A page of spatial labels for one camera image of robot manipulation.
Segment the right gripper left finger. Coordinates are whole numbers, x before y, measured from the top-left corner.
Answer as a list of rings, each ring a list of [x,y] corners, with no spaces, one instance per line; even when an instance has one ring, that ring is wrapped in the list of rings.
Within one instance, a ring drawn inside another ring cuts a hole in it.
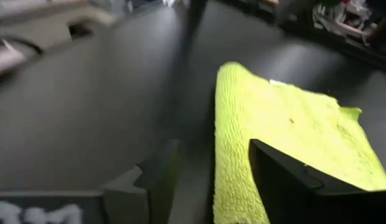
[[[143,173],[134,186],[146,191],[148,224],[168,224],[179,178],[181,142],[170,139],[138,163]]]

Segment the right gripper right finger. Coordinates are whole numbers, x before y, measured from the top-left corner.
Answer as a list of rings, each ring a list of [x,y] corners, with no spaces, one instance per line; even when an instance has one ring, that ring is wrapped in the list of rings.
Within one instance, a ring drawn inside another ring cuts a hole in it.
[[[386,190],[362,190],[257,139],[248,157],[270,224],[386,224]]]

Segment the green microfiber towel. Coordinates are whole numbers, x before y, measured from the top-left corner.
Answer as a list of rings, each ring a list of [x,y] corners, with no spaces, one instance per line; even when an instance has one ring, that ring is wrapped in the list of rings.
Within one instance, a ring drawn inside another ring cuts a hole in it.
[[[360,189],[386,190],[360,115],[331,96],[223,64],[215,89],[214,224],[270,224],[248,159],[251,139]]]

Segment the person's hand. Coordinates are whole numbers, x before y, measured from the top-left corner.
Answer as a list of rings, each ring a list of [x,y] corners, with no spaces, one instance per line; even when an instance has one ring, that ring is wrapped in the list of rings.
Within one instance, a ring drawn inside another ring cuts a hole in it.
[[[0,75],[6,73],[26,61],[26,56],[13,48],[0,47]]]

